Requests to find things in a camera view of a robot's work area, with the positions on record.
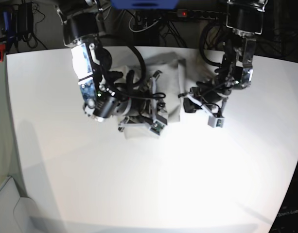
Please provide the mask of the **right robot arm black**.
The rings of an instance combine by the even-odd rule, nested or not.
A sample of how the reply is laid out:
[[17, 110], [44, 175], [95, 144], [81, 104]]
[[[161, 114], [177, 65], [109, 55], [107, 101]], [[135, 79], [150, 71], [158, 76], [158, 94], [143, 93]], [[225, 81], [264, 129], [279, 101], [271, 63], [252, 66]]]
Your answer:
[[71, 49], [84, 113], [98, 122], [120, 117], [120, 132], [144, 127], [160, 135], [168, 124], [166, 95], [157, 91], [161, 71], [147, 76], [144, 59], [133, 45], [129, 49], [139, 61], [140, 77], [136, 79], [132, 69], [127, 73], [111, 69], [112, 56], [101, 40], [112, 35], [106, 33], [104, 10], [98, 0], [68, 0], [55, 8], [63, 26], [64, 44]]

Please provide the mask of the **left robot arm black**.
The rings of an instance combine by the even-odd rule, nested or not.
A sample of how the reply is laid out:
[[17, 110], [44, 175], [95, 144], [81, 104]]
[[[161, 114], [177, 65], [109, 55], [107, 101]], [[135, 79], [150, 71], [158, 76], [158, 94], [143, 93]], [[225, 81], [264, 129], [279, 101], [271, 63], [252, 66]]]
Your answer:
[[207, 111], [214, 118], [221, 118], [229, 95], [233, 90], [243, 90], [250, 86], [253, 75], [253, 57], [257, 46], [257, 36], [263, 32], [263, 19], [267, 1], [228, 0], [226, 19], [223, 26], [222, 62], [214, 62], [205, 55], [207, 35], [218, 22], [205, 26], [199, 39], [199, 52], [206, 64], [216, 67], [215, 76], [206, 82], [198, 81], [196, 87], [180, 94], [186, 113]]

